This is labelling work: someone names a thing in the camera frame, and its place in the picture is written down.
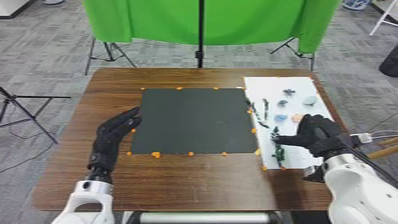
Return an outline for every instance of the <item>black cable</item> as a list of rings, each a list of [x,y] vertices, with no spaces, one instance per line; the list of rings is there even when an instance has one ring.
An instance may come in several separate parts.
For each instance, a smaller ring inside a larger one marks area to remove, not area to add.
[[[13,166],[8,167],[4,170],[0,170],[0,174],[2,174],[8,170],[11,170],[11,169],[15,169],[18,166],[22,166],[31,160],[38,159],[39,156],[45,154],[45,152],[52,149],[54,144],[55,144],[55,143],[52,142],[52,145],[48,146],[48,148],[39,152],[39,154],[38,154],[32,158],[25,159],[16,165],[13,165]]]
[[[366,133],[388,122],[388,120],[398,115],[398,112],[381,121],[381,123],[370,128]]]
[[[9,121],[9,123],[11,123],[11,116],[13,116],[15,112],[16,112],[16,106],[15,106],[13,112],[11,112],[9,117],[8,117],[8,121]],[[20,135],[13,132],[11,125],[9,125],[9,133],[11,133],[13,136],[16,136],[16,137],[18,137],[20,139],[24,139],[24,140],[27,140],[27,139],[38,137],[41,134],[45,134],[45,132],[41,132],[41,133],[34,134],[32,136],[24,137],[24,136],[20,136]],[[55,144],[55,143],[52,142],[48,148],[38,153],[38,155],[36,155],[34,157],[31,157],[29,159],[25,159],[16,165],[13,165],[13,166],[8,167],[4,170],[0,170],[0,174],[2,174],[8,170],[11,170],[11,169],[15,169],[18,166],[22,166],[31,160],[38,159],[38,158],[41,157],[41,155],[47,153],[47,151],[52,149],[54,144]]]
[[[363,154],[363,152],[359,152],[352,146],[345,143],[345,141],[342,141],[345,148],[349,150],[349,152],[356,155],[356,157],[361,159],[361,161],[370,165],[370,167],[375,169],[375,171],[382,174],[382,176],[386,177],[391,185],[398,188],[398,181],[395,179],[395,177],[391,176],[391,174],[388,173],[388,171],[382,169],[382,167],[370,161],[368,156]]]

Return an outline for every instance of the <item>white cable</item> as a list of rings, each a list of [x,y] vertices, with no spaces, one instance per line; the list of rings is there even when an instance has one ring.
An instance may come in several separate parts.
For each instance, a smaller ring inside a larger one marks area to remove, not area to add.
[[[397,132],[397,133],[398,133],[398,130],[382,130],[382,131],[375,131],[375,132],[372,133],[372,135],[377,134],[377,133],[382,133],[382,132]]]
[[[377,137],[374,137],[374,139],[379,139],[379,138],[391,138],[391,137],[398,137],[398,135],[384,135],[384,136],[377,136]]]

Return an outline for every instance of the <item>metal stand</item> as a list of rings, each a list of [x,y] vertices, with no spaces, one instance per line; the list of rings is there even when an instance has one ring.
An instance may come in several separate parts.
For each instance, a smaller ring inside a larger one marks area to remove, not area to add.
[[[4,97],[6,97],[6,99],[4,99],[4,108],[2,108],[2,113],[0,113],[0,123],[2,123],[2,121],[4,121],[4,115],[6,115],[6,110],[8,110],[9,103],[15,104],[15,106],[20,108],[22,112],[25,113],[25,115],[27,115],[27,117],[29,117],[29,118],[25,118],[25,119],[22,119],[22,120],[18,120],[18,121],[13,121],[13,122],[8,123],[8,124],[2,124],[2,125],[0,125],[0,128],[11,126],[11,125],[15,125],[15,124],[20,124],[20,123],[24,123],[24,122],[32,121],[32,122],[36,123],[36,125],[38,125],[38,127],[39,127],[43,133],[47,134],[48,138],[52,139],[54,143],[57,144],[59,142],[57,142],[57,140],[55,140],[54,136],[50,135],[50,133],[48,133],[45,127],[41,126],[41,124],[39,124],[36,118],[38,118],[38,116],[39,116],[39,114],[41,114],[41,112],[43,112],[43,110],[45,110],[45,108],[47,108],[47,105],[48,105],[48,103],[52,102],[52,100],[54,100],[54,99],[70,99],[71,97],[68,97],[68,96],[16,96],[16,95],[11,95],[11,94],[9,94],[9,92],[6,91],[6,89],[4,89],[2,87],[0,87],[0,94],[2,94]],[[38,112],[36,112],[34,114],[29,112],[27,108],[22,106],[22,104],[20,104],[20,102],[18,102],[18,100],[16,100],[18,98],[47,99],[47,102],[45,102],[45,104],[43,104],[43,106],[41,106],[41,108],[39,108],[39,110],[38,110]]]
[[[96,47],[96,38],[93,37],[93,42],[91,42],[91,53],[89,53],[89,61],[87,61],[87,66],[86,66],[86,75],[89,74],[89,68],[91,68],[91,60],[102,60],[102,61],[107,61],[107,62],[116,62],[119,58],[127,58],[132,66],[137,68],[135,64],[134,64],[134,61],[125,53],[125,51],[121,50],[121,47],[116,43],[109,43],[109,42],[103,42],[103,46],[105,46],[105,51],[107,51],[107,55],[109,55],[109,58],[98,58],[98,57],[93,57],[93,52],[95,52],[95,47]],[[114,49],[121,52],[121,56],[119,57],[114,57]]]
[[[295,53],[295,56],[297,56],[299,58],[306,58],[306,59],[310,59],[310,61],[311,61],[311,71],[313,71],[313,70],[315,70],[315,53],[311,54],[311,55],[313,55],[311,57],[306,57],[304,54],[299,53],[299,52],[295,51],[295,49],[294,49],[292,46],[290,46],[290,42],[292,42],[294,40],[295,40],[295,37],[292,37],[292,38],[288,39],[288,41],[286,41],[285,44],[278,47],[278,49],[270,52],[270,54],[274,54],[274,53],[281,50],[283,47],[288,47],[290,50],[292,50],[294,53]]]
[[[198,68],[203,68],[203,59],[205,59],[205,0],[199,0],[199,49],[196,51],[198,58]]]

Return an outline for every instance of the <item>cable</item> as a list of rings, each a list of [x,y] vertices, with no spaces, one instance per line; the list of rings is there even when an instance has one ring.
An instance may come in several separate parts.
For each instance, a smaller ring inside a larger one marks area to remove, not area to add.
[[[372,137],[372,138],[379,139],[379,138],[393,138],[393,137],[398,137],[398,135],[384,135],[384,136],[377,136],[377,137]]]
[[[372,127],[370,130],[374,130],[397,115],[398,115],[398,112],[381,121],[381,123]]]
[[[379,134],[379,133],[384,133],[384,132],[397,132],[397,133],[398,133],[398,130],[382,130],[382,131],[375,131],[370,135]]]
[[[386,177],[391,185],[398,188],[398,181],[395,179],[395,177],[391,176],[391,174],[388,173],[388,171],[382,169],[382,167],[370,161],[368,156],[365,155],[363,152],[359,152],[352,146],[345,143],[343,140],[340,140],[340,142],[343,143],[347,150],[350,151],[350,153],[356,155],[356,157],[363,160],[363,162],[372,166],[372,168],[375,169],[375,171],[382,174],[382,176]]]
[[[9,121],[9,123],[11,123],[11,116],[13,116],[15,112],[16,112],[16,106],[15,106],[13,112],[11,112],[9,117],[8,117],[8,121]],[[20,135],[13,132],[11,125],[9,125],[9,133],[11,133],[11,135],[16,136],[20,139],[27,140],[27,139],[38,137],[45,132],[34,134],[34,135],[29,136],[29,137],[24,137],[24,136],[20,136]],[[41,157],[41,155],[47,153],[47,151],[52,149],[54,144],[55,144],[55,143],[52,142],[48,148],[38,153],[38,155],[36,155],[34,157],[31,157],[29,159],[25,159],[16,165],[13,165],[13,166],[8,167],[4,170],[0,170],[0,174],[2,174],[6,171],[9,171],[11,169],[15,169],[18,166],[22,166],[31,160],[38,159],[38,158]]]
[[[2,174],[8,170],[11,170],[11,169],[15,169],[18,166],[22,166],[31,160],[38,159],[39,156],[45,154],[45,152],[52,149],[54,144],[55,144],[55,143],[52,142],[52,145],[48,146],[48,148],[39,152],[39,154],[38,154],[32,158],[25,159],[16,165],[13,165],[13,166],[8,167],[4,170],[0,170],[0,174]]]

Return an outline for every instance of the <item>white paper sheet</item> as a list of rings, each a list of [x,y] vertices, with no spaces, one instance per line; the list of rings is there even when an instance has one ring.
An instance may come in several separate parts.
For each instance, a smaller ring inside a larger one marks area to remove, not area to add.
[[[324,115],[324,117],[333,119],[327,106],[317,92],[313,79],[310,77],[246,77],[246,94],[251,102],[254,102],[254,107],[260,112],[262,118],[265,115],[265,106],[263,99],[269,101],[269,120],[267,125],[270,129],[267,129],[258,124],[258,118],[253,113],[253,121],[254,127],[258,129],[258,144],[262,150],[263,164],[269,169],[281,169],[276,157],[272,154],[276,153],[276,144],[270,140],[270,133],[274,131],[276,126],[279,127],[281,135],[295,135],[299,124],[292,121],[292,116],[295,114],[311,114]],[[295,94],[288,96],[283,92],[285,89],[295,90]],[[315,106],[308,106],[302,104],[304,99],[310,96],[318,97],[318,102]],[[278,102],[281,100],[288,101],[285,107],[278,106]],[[278,114],[288,115],[288,119],[285,122],[276,122],[274,117]],[[322,158],[315,158],[308,152],[308,149],[295,146],[285,147],[285,161],[283,166],[292,169],[304,169],[311,165],[322,164]]]

